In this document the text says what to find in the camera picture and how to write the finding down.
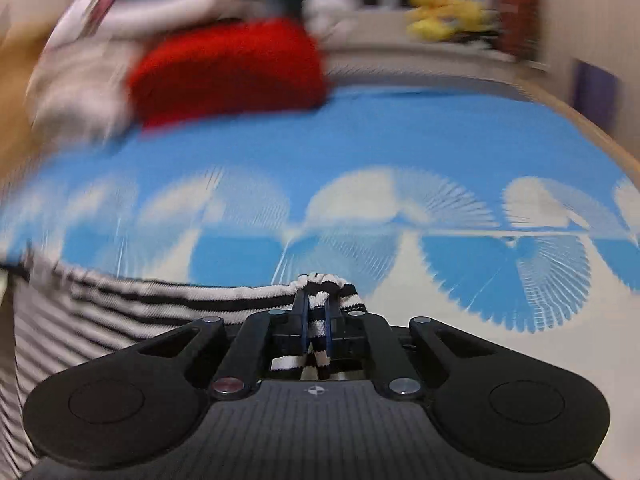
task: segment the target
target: blue and white patterned sheet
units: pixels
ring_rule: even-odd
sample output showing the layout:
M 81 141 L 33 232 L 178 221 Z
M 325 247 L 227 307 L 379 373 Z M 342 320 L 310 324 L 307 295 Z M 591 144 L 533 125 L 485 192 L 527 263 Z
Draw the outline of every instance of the blue and white patterned sheet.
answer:
M 419 276 L 471 316 L 538 332 L 579 316 L 598 285 L 584 237 L 640 288 L 639 216 L 620 169 L 541 105 L 347 88 L 317 112 L 57 156 L 2 208 L 0 242 L 206 285 L 330 272 L 373 301 L 390 274 Z

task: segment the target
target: silver screw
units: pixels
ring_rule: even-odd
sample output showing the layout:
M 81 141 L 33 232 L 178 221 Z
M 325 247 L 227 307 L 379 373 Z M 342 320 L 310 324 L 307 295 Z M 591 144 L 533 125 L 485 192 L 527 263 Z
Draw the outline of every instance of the silver screw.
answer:
M 398 395 L 411 395 L 420 391 L 420 383 L 409 377 L 400 377 L 389 383 L 389 389 Z
M 244 388 L 244 383 L 235 377 L 223 377 L 211 385 L 214 392 L 229 395 L 236 394 Z

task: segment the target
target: black and white striped fabric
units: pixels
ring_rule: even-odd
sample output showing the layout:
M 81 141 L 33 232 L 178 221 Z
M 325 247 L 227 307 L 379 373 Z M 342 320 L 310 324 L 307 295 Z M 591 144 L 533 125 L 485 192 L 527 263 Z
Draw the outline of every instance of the black and white striped fabric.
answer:
M 0 456 L 6 462 L 0 478 L 19 478 L 36 462 L 22 407 L 50 375 L 201 317 L 220 316 L 226 325 L 239 326 L 255 312 L 291 309 L 301 289 L 311 304 L 309 354 L 276 359 L 270 373 L 299 380 L 357 377 L 362 372 L 332 364 L 326 356 L 323 319 L 329 296 L 337 297 L 345 312 L 364 310 L 354 286 L 335 276 L 311 274 L 289 285 L 257 288 L 175 285 L 118 279 L 30 251 L 12 272 L 7 291 L 14 306 L 15 370 L 0 376 Z

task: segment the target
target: purple box on wall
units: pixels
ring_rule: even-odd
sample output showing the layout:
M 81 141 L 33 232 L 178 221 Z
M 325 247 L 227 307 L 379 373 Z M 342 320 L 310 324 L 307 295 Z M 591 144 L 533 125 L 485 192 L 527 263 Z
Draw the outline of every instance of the purple box on wall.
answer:
M 572 106 L 605 132 L 612 131 L 620 82 L 597 66 L 577 60 Z

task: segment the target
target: bedsheet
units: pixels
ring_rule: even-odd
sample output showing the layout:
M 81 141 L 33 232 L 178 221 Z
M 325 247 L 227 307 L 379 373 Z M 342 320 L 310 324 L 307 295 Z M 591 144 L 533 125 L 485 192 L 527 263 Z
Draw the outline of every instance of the bedsheet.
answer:
M 596 464 L 636 480 L 640 193 L 567 120 L 352 87 L 165 133 L 56 156 L 2 205 L 0 250 L 204 285 L 336 274 L 391 323 L 431 316 L 589 378 L 612 411 Z

